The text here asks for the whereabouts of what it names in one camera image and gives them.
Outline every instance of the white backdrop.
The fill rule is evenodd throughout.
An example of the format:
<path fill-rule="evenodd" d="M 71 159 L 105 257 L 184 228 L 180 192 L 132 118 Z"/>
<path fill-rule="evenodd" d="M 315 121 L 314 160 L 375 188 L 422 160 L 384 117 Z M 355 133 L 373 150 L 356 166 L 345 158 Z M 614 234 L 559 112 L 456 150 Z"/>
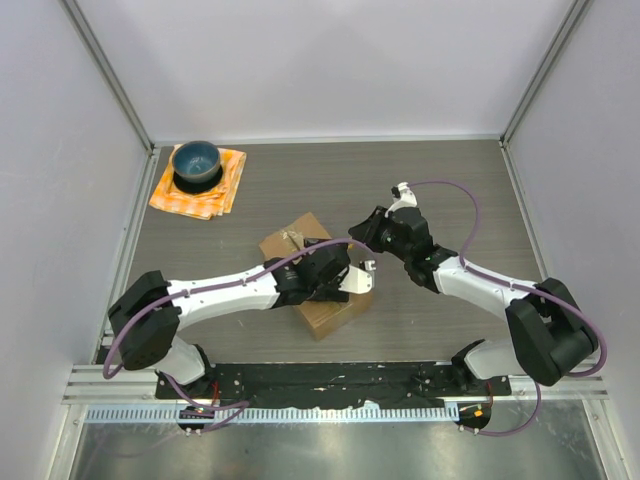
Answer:
<path fill-rule="evenodd" d="M 144 152 L 58 2 L 0 2 L 0 477 L 42 480 Z"/>
<path fill-rule="evenodd" d="M 571 0 L 80 0 L 150 135 L 499 134 Z"/>
<path fill-rule="evenodd" d="M 513 142 L 550 273 L 609 344 L 605 380 L 640 453 L 640 4 L 597 0 Z M 632 478 L 639 478 L 640 471 Z"/>

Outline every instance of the checkered pattern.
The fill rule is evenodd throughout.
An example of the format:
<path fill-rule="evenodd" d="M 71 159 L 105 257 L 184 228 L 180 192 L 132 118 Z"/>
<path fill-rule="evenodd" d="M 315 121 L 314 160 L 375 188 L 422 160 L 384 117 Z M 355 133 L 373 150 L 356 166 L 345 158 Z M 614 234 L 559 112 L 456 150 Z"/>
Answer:
<path fill-rule="evenodd" d="M 149 205 L 165 212 L 179 213 L 202 220 L 209 220 L 211 217 L 231 212 L 247 154 L 221 148 L 220 164 L 224 173 L 220 183 L 208 192 L 191 195 L 180 191 L 173 184 L 172 160 L 180 146 L 173 147 L 169 164 L 153 195 L 151 195 Z"/>

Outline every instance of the wood grain surface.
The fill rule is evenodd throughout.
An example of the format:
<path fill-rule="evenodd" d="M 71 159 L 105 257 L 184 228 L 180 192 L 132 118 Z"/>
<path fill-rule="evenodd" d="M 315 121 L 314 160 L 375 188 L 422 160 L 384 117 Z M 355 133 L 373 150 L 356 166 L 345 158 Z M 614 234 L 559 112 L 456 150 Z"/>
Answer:
<path fill-rule="evenodd" d="M 334 237 L 346 236 L 376 205 L 390 205 L 393 185 L 428 179 L 462 182 L 480 199 L 483 220 L 471 261 L 539 280 L 496 141 L 237 148 L 248 156 L 233 211 L 203 221 L 148 207 L 130 282 L 156 269 L 180 280 L 246 270 L 262 262 L 262 239 L 307 211 Z M 163 149 L 156 181 L 169 153 Z M 458 250 L 473 223 L 470 200 L 448 186 L 417 187 L 415 193 L 434 240 Z M 506 335 L 503 322 L 477 307 L 414 285 L 390 254 L 378 259 L 371 309 L 322 341 L 288 307 L 218 317 L 181 333 L 212 361 L 224 362 L 444 360 L 474 340 Z"/>

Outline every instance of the blue bowl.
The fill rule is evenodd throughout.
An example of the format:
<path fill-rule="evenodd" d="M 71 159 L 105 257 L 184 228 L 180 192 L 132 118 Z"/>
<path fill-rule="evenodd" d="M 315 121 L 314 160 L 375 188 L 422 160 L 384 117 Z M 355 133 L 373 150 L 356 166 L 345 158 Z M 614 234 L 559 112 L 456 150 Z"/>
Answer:
<path fill-rule="evenodd" d="M 189 183 L 204 183 L 220 170 L 220 151 L 209 142 L 189 142 L 173 155 L 173 170 Z"/>

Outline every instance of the cardboard box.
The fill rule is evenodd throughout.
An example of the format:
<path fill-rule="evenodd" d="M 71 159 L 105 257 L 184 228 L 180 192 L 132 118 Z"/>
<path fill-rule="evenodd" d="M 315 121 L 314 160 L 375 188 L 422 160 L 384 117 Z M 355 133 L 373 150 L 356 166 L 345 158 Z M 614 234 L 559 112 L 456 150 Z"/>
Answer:
<path fill-rule="evenodd" d="M 291 225 L 272 233 L 260 243 L 265 260 L 286 257 L 304 247 L 304 238 L 329 239 L 331 236 L 312 213 L 305 213 Z M 350 294 L 349 302 L 304 302 L 294 308 L 302 315 L 316 340 L 357 317 L 371 305 L 373 292 Z"/>

